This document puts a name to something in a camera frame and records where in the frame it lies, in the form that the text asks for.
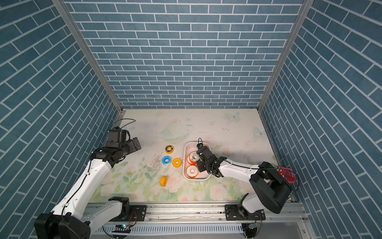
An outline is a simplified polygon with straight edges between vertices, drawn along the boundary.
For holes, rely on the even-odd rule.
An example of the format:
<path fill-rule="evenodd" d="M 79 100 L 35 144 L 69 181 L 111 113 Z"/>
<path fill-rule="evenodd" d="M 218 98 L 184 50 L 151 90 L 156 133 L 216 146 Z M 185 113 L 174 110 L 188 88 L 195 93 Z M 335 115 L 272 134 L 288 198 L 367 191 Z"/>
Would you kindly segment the orange sealing tape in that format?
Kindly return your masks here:
<path fill-rule="evenodd" d="M 190 154 L 188 155 L 188 157 L 187 157 L 187 162 L 188 162 L 188 164 L 190 164 L 190 165 L 196 165 L 196 164 L 197 164 L 197 161 L 198 161 L 199 159 L 200 159 L 200 158 L 199 158 L 197 152 L 194 151 L 194 152 L 192 152 L 192 153 L 190 153 Z"/>
<path fill-rule="evenodd" d="M 182 160 L 180 158 L 175 158 L 173 161 L 172 161 L 172 165 L 175 167 L 175 168 L 179 168 L 182 166 Z"/>
<path fill-rule="evenodd" d="M 196 165 L 190 165 L 186 169 L 186 176 L 190 179 L 196 178 L 199 173 L 199 170 Z"/>

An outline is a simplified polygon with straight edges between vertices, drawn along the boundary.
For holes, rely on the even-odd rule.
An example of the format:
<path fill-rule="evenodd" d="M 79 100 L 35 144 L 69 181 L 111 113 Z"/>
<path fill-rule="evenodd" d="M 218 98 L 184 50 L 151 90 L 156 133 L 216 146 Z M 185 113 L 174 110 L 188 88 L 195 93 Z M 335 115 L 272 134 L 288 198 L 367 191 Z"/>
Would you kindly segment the yellow black tape roll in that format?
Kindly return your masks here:
<path fill-rule="evenodd" d="M 172 145 L 167 145 L 165 148 L 167 154 L 172 154 L 174 152 L 174 147 Z"/>

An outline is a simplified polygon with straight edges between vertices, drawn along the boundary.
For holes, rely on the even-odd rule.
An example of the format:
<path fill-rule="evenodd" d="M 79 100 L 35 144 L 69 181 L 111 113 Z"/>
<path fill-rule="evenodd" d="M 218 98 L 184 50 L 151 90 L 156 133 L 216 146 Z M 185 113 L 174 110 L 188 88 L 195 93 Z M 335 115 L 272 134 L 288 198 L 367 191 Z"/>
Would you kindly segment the blue tape roll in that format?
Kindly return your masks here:
<path fill-rule="evenodd" d="M 162 158 L 162 163 L 163 163 L 164 166 L 170 165 L 171 162 L 172 162 L 172 159 L 169 156 L 165 156 L 165 157 Z"/>

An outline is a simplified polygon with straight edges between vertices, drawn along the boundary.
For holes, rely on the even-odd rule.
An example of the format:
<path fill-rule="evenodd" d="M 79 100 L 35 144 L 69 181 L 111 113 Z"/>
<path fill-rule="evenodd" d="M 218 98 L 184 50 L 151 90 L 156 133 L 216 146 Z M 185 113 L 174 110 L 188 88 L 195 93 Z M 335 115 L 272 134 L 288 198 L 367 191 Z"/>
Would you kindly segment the small yellow tape roll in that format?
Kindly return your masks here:
<path fill-rule="evenodd" d="M 165 187 L 167 185 L 167 182 L 168 182 L 168 177 L 163 176 L 160 181 L 160 186 Z"/>

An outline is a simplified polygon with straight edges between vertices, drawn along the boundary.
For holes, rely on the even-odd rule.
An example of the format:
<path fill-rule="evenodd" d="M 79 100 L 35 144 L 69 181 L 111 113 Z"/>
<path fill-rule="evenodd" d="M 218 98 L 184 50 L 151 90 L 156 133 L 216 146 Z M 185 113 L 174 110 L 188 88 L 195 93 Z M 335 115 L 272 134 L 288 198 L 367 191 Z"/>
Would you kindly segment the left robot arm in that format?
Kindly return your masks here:
<path fill-rule="evenodd" d="M 119 127 L 108 131 L 104 147 L 90 156 L 84 172 L 50 213 L 34 222 L 39 239 L 88 239 L 110 220 L 129 221 L 134 215 L 127 197 L 111 197 L 103 206 L 85 216 L 85 209 L 105 176 L 129 154 L 141 149 L 137 137 Z"/>

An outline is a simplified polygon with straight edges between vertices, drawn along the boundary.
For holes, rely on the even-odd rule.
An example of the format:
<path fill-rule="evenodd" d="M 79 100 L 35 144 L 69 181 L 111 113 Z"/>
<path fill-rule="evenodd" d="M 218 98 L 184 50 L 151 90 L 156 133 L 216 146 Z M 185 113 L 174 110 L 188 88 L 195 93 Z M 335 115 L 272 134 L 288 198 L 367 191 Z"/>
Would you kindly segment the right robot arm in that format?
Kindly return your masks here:
<path fill-rule="evenodd" d="M 216 157 L 203 143 L 197 144 L 199 172 L 206 171 L 215 177 L 234 178 L 249 183 L 254 193 L 245 194 L 237 206 L 244 220 L 255 219 L 257 213 L 267 209 L 279 214 L 292 193 L 292 186 L 272 164 L 245 165 L 226 157 Z"/>

